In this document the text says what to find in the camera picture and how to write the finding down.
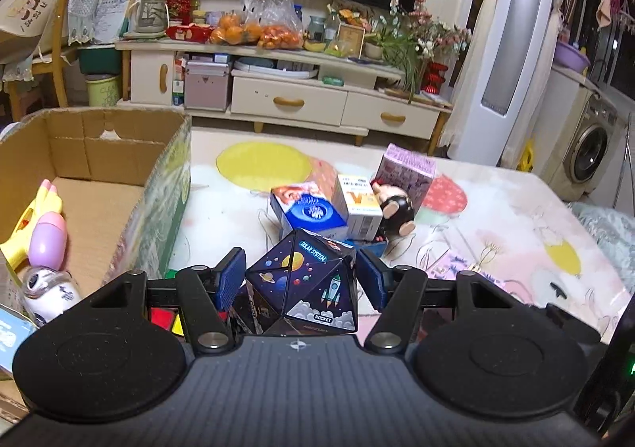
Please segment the blue tissue pack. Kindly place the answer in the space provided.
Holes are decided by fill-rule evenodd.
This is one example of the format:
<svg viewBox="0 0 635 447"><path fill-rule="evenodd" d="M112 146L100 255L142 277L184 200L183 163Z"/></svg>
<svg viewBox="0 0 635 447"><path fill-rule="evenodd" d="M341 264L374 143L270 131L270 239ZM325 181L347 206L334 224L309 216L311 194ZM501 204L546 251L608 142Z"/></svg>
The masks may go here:
<svg viewBox="0 0 635 447"><path fill-rule="evenodd" d="M304 229L337 241L343 241L348 236L346 221L317 183L272 188L269 204L281 226L280 238L294 229Z"/></svg>

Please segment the white orange medicine box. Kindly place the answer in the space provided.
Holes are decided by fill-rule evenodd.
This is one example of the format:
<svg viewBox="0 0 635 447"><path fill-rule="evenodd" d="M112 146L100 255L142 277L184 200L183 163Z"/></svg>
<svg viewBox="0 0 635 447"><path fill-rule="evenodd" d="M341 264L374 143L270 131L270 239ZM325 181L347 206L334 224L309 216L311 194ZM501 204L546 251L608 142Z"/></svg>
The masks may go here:
<svg viewBox="0 0 635 447"><path fill-rule="evenodd" d="M338 174L331 202L346 221L348 239L365 242L375 239L383 215L367 178Z"/></svg>

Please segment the yellow pink toy gun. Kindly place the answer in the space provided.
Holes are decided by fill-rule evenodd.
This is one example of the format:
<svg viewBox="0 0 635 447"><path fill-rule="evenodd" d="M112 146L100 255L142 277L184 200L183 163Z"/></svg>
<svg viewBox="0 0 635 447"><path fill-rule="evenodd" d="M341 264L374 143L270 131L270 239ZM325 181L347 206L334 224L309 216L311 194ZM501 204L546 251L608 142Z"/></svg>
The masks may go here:
<svg viewBox="0 0 635 447"><path fill-rule="evenodd" d="M57 187L42 180L9 239L1 244L1 253L13 270L24 262L54 271L62 267L68 242L63 205Z"/></svg>

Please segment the potted flower plant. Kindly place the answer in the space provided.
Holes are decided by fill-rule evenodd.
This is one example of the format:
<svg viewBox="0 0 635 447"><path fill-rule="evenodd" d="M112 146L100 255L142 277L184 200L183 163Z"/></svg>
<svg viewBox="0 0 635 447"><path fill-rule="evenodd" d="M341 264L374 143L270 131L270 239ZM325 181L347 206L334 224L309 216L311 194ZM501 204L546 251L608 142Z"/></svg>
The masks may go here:
<svg viewBox="0 0 635 447"><path fill-rule="evenodd" d="M460 56L471 31L432 15L425 0L414 1L411 11L391 0L390 11L371 19L370 40L381 48L384 62L404 73L400 88L412 97L420 92L427 65Z"/></svg>

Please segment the bag of oranges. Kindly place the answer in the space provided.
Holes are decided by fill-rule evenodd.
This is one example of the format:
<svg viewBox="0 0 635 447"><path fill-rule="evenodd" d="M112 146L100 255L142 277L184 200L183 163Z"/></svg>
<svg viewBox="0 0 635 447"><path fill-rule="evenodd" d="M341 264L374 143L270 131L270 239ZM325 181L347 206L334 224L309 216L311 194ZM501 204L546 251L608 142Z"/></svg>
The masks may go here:
<svg viewBox="0 0 635 447"><path fill-rule="evenodd" d="M263 0L240 0L241 8L224 12L217 20L209 41L219 45L254 45L263 32Z"/></svg>

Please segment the pink patterned box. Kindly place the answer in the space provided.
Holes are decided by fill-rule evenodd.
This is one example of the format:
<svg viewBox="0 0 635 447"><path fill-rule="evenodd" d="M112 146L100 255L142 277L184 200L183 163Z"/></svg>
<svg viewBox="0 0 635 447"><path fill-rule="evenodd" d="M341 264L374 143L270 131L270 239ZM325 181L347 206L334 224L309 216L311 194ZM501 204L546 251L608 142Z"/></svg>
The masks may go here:
<svg viewBox="0 0 635 447"><path fill-rule="evenodd" d="M505 283L502 280L478 269L474 263L469 263L450 248L428 250L424 256L423 267L424 271L432 278L454 280L460 272L475 272L496 286L505 288Z"/></svg>

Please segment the wooden chair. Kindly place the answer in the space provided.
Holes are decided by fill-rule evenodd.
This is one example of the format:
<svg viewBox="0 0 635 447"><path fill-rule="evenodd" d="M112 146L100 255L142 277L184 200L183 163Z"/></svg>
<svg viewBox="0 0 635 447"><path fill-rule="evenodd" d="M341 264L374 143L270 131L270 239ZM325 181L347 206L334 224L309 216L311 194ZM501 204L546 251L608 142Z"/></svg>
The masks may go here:
<svg viewBox="0 0 635 447"><path fill-rule="evenodd" d="M35 49L24 58L1 64L1 88L9 95L12 118L25 115L18 86L50 74L58 106L68 105L64 69L77 58L77 47L92 41L98 0L53 0L47 23Z"/></svg>

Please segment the rubiks cube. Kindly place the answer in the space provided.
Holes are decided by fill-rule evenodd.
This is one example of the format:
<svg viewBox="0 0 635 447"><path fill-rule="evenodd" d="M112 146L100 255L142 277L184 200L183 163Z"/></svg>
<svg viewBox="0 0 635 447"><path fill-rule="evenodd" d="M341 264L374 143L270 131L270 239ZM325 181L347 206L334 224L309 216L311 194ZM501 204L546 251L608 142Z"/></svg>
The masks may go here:
<svg viewBox="0 0 635 447"><path fill-rule="evenodd" d="M222 284L222 276L204 265L194 265L194 269L198 270L199 277L206 287L215 309L219 312L219 318L226 322L228 317L228 306L224 303L226 291L219 289L219 285ZM171 332L177 338L180 338L182 342L185 341L183 322L180 312L175 306L169 306L168 304L151 305L148 311L148 318L150 318L152 324L156 324L156 326Z"/></svg>

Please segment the red vase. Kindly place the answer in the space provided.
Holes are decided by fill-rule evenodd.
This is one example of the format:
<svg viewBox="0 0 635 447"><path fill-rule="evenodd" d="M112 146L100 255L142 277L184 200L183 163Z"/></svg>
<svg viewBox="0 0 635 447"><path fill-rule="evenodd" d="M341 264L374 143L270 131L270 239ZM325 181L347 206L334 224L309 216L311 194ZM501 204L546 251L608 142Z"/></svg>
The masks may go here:
<svg viewBox="0 0 635 447"><path fill-rule="evenodd" d="M440 62L428 62L422 80L421 89L432 95L439 95L441 86L446 81L445 74L449 67Z"/></svg>

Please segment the canvas tote bag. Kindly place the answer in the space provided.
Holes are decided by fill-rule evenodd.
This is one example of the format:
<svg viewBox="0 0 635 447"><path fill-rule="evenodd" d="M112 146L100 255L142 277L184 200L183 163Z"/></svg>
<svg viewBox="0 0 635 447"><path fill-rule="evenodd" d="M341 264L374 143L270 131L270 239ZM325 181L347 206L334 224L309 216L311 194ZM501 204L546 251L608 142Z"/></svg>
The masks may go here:
<svg viewBox="0 0 635 447"><path fill-rule="evenodd" d="M1 0L1 63L18 61L38 45L53 0Z"/></svg>

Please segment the bag of tangerines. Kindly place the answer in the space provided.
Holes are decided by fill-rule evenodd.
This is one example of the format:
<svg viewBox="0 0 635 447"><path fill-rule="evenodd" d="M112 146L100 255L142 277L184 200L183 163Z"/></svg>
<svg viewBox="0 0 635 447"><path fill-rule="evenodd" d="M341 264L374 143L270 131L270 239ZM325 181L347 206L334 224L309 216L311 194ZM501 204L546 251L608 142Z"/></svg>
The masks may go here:
<svg viewBox="0 0 635 447"><path fill-rule="evenodd" d="M304 44L304 26L294 0L264 0L260 28L257 46L263 50L299 50Z"/></svg>

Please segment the pink storage box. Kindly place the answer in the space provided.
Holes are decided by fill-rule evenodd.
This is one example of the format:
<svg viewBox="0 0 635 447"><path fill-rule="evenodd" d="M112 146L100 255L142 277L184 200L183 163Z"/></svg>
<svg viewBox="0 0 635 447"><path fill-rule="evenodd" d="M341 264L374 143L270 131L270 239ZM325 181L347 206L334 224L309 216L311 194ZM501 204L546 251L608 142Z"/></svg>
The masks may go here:
<svg viewBox="0 0 635 447"><path fill-rule="evenodd" d="M224 112L229 104L230 70L229 63L201 60L186 62L186 109Z"/></svg>

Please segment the cream tv cabinet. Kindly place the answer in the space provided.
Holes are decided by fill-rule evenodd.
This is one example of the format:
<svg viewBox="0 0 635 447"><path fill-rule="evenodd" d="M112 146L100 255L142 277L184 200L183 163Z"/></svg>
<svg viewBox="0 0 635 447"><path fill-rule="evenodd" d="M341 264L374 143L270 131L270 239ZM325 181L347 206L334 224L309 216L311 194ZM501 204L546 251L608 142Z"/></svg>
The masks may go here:
<svg viewBox="0 0 635 447"><path fill-rule="evenodd" d="M167 106L169 88L177 73L177 55L227 54L236 59L281 60L292 66L315 66L308 79L288 75L230 71L227 104L222 109L186 106L192 116L245 121L260 133L266 125L304 128L353 136L362 145L369 133L383 132L428 142L434 153L451 106L440 98L405 96L378 89L380 82L398 82L393 68L362 66L304 51L260 51L252 46L219 46L169 39L125 40L115 44L123 53L123 101L136 106Z"/></svg>

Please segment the washing machine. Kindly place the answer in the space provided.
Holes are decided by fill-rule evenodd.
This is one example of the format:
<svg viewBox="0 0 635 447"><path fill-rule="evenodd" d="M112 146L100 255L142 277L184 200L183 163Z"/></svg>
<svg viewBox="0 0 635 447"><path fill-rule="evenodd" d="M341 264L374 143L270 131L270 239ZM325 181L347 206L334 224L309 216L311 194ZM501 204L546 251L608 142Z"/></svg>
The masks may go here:
<svg viewBox="0 0 635 447"><path fill-rule="evenodd" d="M534 128L535 171L565 201L591 194L618 146L624 121L580 73L551 68Z"/></svg>

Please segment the nezha doll figure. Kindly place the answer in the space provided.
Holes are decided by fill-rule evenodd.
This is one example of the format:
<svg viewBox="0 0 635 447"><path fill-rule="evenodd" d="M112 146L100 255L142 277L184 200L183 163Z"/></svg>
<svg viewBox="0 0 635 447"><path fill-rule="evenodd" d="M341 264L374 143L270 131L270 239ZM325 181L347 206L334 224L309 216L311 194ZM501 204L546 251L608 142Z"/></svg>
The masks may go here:
<svg viewBox="0 0 635 447"><path fill-rule="evenodd" d="M404 238L416 228L412 201L407 192L397 186L380 184L374 180L371 184L375 198L382 211L381 228L390 238Z"/></svg>

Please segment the green trash bin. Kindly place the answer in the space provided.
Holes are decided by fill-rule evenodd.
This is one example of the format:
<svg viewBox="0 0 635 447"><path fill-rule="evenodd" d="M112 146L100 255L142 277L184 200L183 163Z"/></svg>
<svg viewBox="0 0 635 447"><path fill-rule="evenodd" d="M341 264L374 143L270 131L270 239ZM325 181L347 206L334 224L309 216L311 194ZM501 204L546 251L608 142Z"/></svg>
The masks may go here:
<svg viewBox="0 0 635 447"><path fill-rule="evenodd" d="M111 74L86 75L89 106L115 106L121 98L121 77Z"/></svg>

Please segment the green milk cardboard carton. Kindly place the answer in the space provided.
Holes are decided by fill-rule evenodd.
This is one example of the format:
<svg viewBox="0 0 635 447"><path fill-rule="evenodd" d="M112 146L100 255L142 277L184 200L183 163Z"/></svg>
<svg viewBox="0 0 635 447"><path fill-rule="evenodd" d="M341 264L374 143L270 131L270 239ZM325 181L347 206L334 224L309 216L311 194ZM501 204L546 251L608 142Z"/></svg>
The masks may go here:
<svg viewBox="0 0 635 447"><path fill-rule="evenodd" d="M24 402L65 422L139 412L177 384L185 361L148 320L143 291L165 274L191 188L192 122L142 107L45 110L1 141L1 244L50 180L67 224L65 260L82 300L17 349ZM28 268L1 253L1 300L24 309Z"/></svg>

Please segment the blue cardboard box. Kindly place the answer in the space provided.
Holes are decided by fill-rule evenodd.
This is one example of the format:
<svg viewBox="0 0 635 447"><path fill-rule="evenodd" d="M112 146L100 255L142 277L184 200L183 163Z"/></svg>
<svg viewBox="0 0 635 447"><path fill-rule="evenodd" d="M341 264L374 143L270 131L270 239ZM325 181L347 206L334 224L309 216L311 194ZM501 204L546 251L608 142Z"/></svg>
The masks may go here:
<svg viewBox="0 0 635 447"><path fill-rule="evenodd" d="M0 307L0 366L1 371L11 376L17 349L37 326L26 316L2 305Z"/></svg>

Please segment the tall pink blind box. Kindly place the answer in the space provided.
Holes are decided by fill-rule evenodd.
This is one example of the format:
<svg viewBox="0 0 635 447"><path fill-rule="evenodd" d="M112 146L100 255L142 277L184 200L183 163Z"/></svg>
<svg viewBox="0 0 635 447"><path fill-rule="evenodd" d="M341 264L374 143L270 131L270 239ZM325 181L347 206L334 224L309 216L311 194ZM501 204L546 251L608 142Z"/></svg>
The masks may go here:
<svg viewBox="0 0 635 447"><path fill-rule="evenodd" d="M396 186L407 192L417 212L435 180L436 160L391 143L382 155L373 180L381 185Z"/></svg>

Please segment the framed certificate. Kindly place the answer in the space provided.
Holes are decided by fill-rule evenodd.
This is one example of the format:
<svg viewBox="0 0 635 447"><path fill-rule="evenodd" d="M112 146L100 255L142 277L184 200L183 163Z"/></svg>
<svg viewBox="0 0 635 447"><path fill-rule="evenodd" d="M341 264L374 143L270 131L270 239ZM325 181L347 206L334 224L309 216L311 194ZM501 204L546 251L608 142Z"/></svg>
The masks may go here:
<svg viewBox="0 0 635 447"><path fill-rule="evenodd" d="M338 50L344 57L360 58L364 44L363 27L342 23L339 25L337 43Z"/></svg>

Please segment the white tower air conditioner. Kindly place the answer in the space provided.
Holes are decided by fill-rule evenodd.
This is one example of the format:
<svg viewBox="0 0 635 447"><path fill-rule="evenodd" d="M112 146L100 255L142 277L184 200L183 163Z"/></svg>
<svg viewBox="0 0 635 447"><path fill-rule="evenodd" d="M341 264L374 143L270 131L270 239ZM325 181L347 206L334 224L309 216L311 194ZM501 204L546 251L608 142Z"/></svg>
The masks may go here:
<svg viewBox="0 0 635 447"><path fill-rule="evenodd" d="M563 0L483 0L440 143L452 160L514 167L543 98Z"/></svg>

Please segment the space pattern puzzle cube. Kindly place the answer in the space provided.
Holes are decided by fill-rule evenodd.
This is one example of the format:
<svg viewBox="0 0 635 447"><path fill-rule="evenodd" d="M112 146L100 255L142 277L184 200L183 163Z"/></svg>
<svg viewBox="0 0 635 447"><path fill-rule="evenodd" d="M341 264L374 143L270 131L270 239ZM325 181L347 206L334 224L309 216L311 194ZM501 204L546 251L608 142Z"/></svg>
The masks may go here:
<svg viewBox="0 0 635 447"><path fill-rule="evenodd" d="M295 229L245 272L228 318L233 332L268 336L357 331L356 250Z"/></svg>

